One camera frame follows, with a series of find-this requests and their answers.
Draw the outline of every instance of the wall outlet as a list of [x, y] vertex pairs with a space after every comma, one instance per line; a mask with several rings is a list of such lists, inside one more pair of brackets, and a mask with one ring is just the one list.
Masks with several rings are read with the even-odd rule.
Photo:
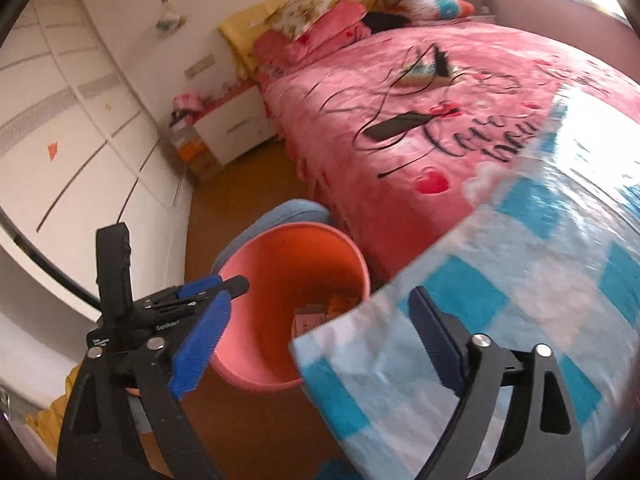
[[216, 58], [213, 54], [203, 57], [201, 60], [196, 61], [187, 70], [184, 71], [184, 75], [187, 79], [193, 79], [200, 72], [206, 70], [216, 62]]

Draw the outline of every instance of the drawer handle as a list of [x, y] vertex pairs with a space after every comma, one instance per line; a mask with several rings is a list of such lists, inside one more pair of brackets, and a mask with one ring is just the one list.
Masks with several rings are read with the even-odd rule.
[[248, 119], [245, 119], [244, 121], [240, 121], [238, 124], [234, 124], [231, 128], [229, 128], [226, 132], [228, 134], [232, 134], [234, 131], [236, 131], [238, 128], [242, 128], [245, 124], [247, 124], [250, 121], [253, 121], [255, 119], [255, 117], [249, 117]]

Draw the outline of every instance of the silver bolt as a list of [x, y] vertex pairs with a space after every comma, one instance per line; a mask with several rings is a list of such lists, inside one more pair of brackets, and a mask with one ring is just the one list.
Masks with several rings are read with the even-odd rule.
[[474, 334], [471, 336], [471, 341], [473, 341], [474, 345], [482, 348], [486, 348], [491, 344], [491, 339], [485, 334]]
[[542, 357], [551, 357], [551, 354], [553, 353], [551, 348], [544, 344], [536, 345], [536, 352], [538, 355], [542, 355]]
[[146, 347], [149, 350], [159, 350], [164, 348], [164, 338], [162, 337], [152, 337], [149, 341], [146, 342]]
[[89, 359], [97, 359], [101, 355], [102, 355], [102, 348], [100, 348], [99, 346], [92, 346], [86, 351], [86, 356]]

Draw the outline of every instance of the pink bedspread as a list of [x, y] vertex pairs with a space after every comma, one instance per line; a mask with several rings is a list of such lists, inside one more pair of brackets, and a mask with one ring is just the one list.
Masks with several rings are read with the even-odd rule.
[[[460, 112], [390, 141], [356, 135], [400, 67], [415, 60], [410, 49], [433, 42], [466, 75], [450, 88], [394, 87], [372, 124], [409, 110]], [[489, 195], [563, 83], [640, 121], [640, 87], [625, 75], [557, 41], [485, 23], [376, 34], [272, 82], [264, 97], [311, 198], [331, 208], [390, 278]]]

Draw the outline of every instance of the window sill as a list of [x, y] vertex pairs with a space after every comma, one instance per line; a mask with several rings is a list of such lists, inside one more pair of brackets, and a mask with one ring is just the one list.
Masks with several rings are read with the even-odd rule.
[[603, 7], [599, 6], [598, 4], [593, 3], [591, 0], [573, 0], [574, 2], [577, 2], [579, 4], [583, 4], [586, 6], [589, 6], [603, 14], [605, 14], [606, 16], [609, 16], [610, 18], [613, 18], [614, 20], [618, 20], [620, 23], [623, 23], [623, 25], [626, 25], [629, 28], [631, 27], [631, 24], [628, 22], [628, 20], [622, 16], [619, 16], [618, 14], [616, 14], [615, 12], [611, 12], [610, 10], [604, 9]]

